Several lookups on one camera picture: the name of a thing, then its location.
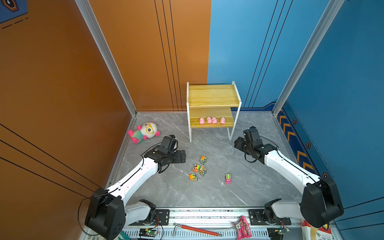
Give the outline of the green orange toy truck top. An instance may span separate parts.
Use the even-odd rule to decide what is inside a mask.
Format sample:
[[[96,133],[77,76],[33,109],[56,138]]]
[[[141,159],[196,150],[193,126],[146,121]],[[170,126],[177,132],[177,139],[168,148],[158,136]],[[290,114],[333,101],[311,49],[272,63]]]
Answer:
[[[207,162],[207,157],[202,156],[201,157],[201,164],[204,165]]]

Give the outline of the pink toy truck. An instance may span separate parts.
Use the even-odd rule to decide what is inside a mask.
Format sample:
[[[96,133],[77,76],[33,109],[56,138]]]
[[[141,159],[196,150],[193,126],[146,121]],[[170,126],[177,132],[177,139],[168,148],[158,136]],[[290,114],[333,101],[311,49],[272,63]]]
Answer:
[[[225,177],[225,184],[230,185],[231,182],[231,174],[227,173]]]

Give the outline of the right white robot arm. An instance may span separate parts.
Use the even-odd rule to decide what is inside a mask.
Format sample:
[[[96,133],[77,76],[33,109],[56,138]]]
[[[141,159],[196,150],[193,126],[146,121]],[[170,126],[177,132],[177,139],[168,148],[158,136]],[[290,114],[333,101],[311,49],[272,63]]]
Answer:
[[[265,204],[261,215],[268,225],[283,219],[305,220],[315,228],[323,227],[344,214],[344,207],[336,182],[313,174],[286,158],[276,146],[264,144],[256,127],[243,131],[234,147],[275,170],[293,184],[301,193],[299,202],[275,199]]]

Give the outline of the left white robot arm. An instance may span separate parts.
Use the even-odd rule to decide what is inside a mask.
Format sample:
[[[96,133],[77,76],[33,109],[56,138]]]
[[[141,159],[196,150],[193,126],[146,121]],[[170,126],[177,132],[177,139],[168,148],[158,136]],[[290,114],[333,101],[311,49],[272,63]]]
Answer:
[[[151,176],[163,173],[171,164],[185,163],[186,152],[178,146],[174,135],[165,136],[161,143],[142,154],[139,164],[120,181],[107,189],[97,189],[89,198],[85,226],[106,240],[113,240],[125,226],[153,223],[155,204],[139,200],[129,205],[128,201]]]

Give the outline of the orange toy truck middle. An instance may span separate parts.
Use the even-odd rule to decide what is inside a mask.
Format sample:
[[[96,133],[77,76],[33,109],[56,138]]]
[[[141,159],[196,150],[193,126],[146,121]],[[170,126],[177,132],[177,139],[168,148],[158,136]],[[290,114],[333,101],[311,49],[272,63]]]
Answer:
[[[200,165],[195,164],[194,167],[193,167],[193,169],[192,169],[192,171],[193,171],[193,172],[198,172],[199,169],[200,169]]]

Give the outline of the orange green toy truck bottom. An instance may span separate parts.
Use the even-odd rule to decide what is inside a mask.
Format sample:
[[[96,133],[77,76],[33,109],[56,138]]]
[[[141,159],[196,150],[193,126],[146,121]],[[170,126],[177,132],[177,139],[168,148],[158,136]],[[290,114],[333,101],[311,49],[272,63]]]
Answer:
[[[198,180],[198,177],[195,173],[191,173],[189,174],[189,179],[193,182],[197,181]]]

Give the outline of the plush doll pink white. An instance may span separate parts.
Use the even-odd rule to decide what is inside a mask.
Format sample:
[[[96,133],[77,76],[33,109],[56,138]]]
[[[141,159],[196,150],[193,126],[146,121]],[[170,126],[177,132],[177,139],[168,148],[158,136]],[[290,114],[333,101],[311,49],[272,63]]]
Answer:
[[[160,134],[154,122],[146,122],[142,126],[138,126],[136,131],[128,131],[128,135],[134,144],[138,144],[143,140],[151,139],[155,136],[160,136]]]

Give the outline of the green circuit board left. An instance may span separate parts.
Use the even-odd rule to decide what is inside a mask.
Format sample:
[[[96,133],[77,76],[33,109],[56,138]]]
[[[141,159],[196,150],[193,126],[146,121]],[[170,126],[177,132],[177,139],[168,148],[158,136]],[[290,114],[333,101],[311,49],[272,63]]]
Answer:
[[[158,234],[159,231],[154,229],[140,229],[138,236],[140,239],[154,239]]]

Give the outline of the circuit board right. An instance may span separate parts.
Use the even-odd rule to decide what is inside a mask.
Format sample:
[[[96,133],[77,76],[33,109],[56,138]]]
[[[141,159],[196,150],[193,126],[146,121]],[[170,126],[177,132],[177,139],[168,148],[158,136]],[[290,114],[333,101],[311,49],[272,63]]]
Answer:
[[[291,230],[288,227],[277,228],[277,229],[268,228],[267,230],[268,230],[268,235],[270,240],[283,240],[284,235],[291,232]]]

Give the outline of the red white box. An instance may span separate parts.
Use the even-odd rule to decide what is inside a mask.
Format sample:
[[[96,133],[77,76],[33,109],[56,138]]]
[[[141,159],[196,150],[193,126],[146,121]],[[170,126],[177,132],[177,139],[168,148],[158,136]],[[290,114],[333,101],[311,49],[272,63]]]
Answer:
[[[311,226],[307,221],[302,220],[302,240],[333,240],[330,225],[324,225],[317,229]]]

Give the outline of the white shelf frame with wood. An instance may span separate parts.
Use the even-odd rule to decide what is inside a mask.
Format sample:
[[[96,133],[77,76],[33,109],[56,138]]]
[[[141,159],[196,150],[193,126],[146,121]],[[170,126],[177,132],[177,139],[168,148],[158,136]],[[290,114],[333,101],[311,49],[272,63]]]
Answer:
[[[187,83],[187,115],[189,139],[192,141],[192,129],[226,128],[229,140],[232,140],[238,121],[242,100],[236,83],[225,85],[190,85]],[[208,124],[207,117],[217,118],[216,125]],[[226,123],[220,124],[224,117]],[[200,125],[200,118],[206,123]]]

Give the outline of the red handled tool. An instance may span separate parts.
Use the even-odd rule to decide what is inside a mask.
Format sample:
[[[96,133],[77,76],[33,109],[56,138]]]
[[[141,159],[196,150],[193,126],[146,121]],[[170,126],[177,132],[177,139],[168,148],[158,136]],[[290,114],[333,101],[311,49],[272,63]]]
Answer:
[[[190,226],[186,226],[186,225],[175,225],[174,230],[173,230],[173,234],[172,234],[173,237],[176,236],[176,232],[177,232],[178,228],[193,231],[193,232],[198,232],[198,233],[202,233],[202,234],[207,234],[207,235],[211,235],[211,236],[215,236],[215,237],[222,237],[223,236],[222,234],[208,231],[208,230],[204,230],[204,229],[200,229],[200,228],[190,227]]]

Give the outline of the aluminium corner post right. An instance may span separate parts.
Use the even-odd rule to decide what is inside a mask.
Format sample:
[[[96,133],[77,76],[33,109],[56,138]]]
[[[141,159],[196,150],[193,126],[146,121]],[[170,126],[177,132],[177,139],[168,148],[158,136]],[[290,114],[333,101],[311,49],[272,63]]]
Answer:
[[[302,73],[310,62],[313,54],[317,50],[319,44],[327,33],[329,27],[334,21],[344,0],[331,0],[328,2],[319,22],[317,23],[309,41],[307,42],[297,64],[295,65],[290,77],[288,78],[273,110],[272,115],[276,117],[280,110],[283,108],[284,103],[287,101],[292,90],[300,79]]]

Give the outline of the aluminium corner post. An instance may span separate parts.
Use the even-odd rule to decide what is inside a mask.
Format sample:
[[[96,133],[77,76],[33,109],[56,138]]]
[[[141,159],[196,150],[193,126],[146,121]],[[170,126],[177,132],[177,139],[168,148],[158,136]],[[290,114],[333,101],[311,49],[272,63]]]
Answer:
[[[89,1],[75,0],[83,19],[85,20],[87,27],[101,53],[106,66],[108,67],[111,76],[113,77],[115,84],[131,114],[132,117],[137,116],[137,109],[133,103],[132,97],[128,91],[126,83],[121,75],[118,65],[113,57],[107,40],[103,34],[103,31],[99,25],[96,15],[91,7]]]
[[[331,0],[328,2],[319,22],[317,23],[309,41],[307,42],[297,64],[295,65],[290,77],[288,78],[273,110],[272,115],[276,117],[280,110],[283,108],[284,103],[287,101],[292,90],[300,79],[302,73],[310,62],[313,54],[317,50],[319,44],[327,33],[329,27],[334,21],[344,0]]]

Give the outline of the aluminium corner post left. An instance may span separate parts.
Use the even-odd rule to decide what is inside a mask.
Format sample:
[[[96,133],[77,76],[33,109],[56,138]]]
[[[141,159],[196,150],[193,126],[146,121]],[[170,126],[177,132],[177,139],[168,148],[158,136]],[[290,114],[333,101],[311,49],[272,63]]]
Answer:
[[[132,117],[137,116],[137,109],[133,103],[132,97],[128,91],[126,83],[121,75],[118,65],[113,57],[107,40],[103,34],[103,31],[99,25],[96,15],[91,7],[89,1],[75,0],[83,19],[85,20],[87,27],[101,53],[106,66],[108,67],[111,76],[113,77],[115,84],[131,114]]]

